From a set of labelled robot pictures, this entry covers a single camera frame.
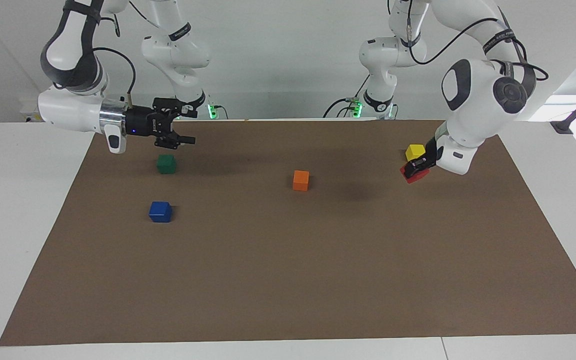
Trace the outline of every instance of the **green cube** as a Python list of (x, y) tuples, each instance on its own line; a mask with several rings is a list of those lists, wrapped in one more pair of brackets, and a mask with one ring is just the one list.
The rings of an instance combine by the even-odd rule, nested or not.
[(177, 171), (177, 161), (173, 155), (159, 155), (157, 169), (160, 174), (174, 174)]

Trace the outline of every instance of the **brown table surface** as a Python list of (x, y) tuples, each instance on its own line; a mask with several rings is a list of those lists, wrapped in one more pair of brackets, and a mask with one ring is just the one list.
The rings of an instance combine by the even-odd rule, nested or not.
[(438, 125), (183, 123), (196, 145), (124, 155), (96, 136), (0, 346), (576, 333), (576, 269), (498, 137), (466, 176), (402, 178)]

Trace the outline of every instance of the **blue cube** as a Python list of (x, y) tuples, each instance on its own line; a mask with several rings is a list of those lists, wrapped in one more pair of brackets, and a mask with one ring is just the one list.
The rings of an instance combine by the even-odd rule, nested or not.
[(150, 216), (153, 223), (170, 223), (172, 219), (172, 206), (170, 206), (168, 202), (155, 201), (150, 207), (148, 216)]

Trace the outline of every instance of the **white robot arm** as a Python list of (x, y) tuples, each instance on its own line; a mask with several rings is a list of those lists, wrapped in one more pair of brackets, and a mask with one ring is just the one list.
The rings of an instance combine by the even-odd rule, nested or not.
[(370, 71), (364, 109), (386, 119), (397, 85), (391, 71), (436, 59), (424, 61), (421, 25), (429, 7), (442, 25), (476, 39), (487, 60), (461, 59), (444, 76), (441, 89), (451, 114), (426, 145), (425, 155), (401, 169), (409, 183), (434, 166), (468, 173), (478, 147), (519, 116), (538, 80), (538, 68), (528, 64), (523, 44), (491, 1), (396, 0), (390, 17), (395, 37), (369, 40), (361, 47), (359, 58)]
[[(158, 27), (169, 31), (183, 22), (176, 0), (150, 0)], [(50, 89), (39, 95), (39, 112), (43, 119), (57, 127), (76, 132), (96, 132), (106, 136), (110, 152), (121, 154), (126, 150), (126, 136), (154, 136), (156, 146), (176, 150), (183, 144), (194, 144), (194, 137), (179, 136), (172, 129), (178, 117), (197, 118), (199, 106), (212, 110), (196, 76), (192, 81), (168, 76), (177, 68), (190, 69), (196, 63), (175, 61), (172, 51), (144, 53), (173, 83), (174, 92), (181, 98), (155, 98), (152, 108), (133, 106), (128, 91), (128, 102), (104, 96), (108, 86), (101, 62), (93, 48), (94, 32), (102, 20), (101, 14), (118, 14), (126, 9), (128, 0), (67, 0), (57, 32), (41, 53), (41, 68), (53, 82)], [(208, 52), (190, 39), (190, 25), (171, 31), (167, 46), (183, 59), (206, 59), (197, 68), (208, 66)]]

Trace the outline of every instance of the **round black joint cover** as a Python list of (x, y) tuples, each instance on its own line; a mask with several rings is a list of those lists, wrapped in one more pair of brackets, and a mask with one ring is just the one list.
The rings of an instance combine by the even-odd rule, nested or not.
[(508, 114), (518, 114), (528, 102), (526, 88), (511, 77), (501, 77), (494, 82), (493, 93), (496, 102)]

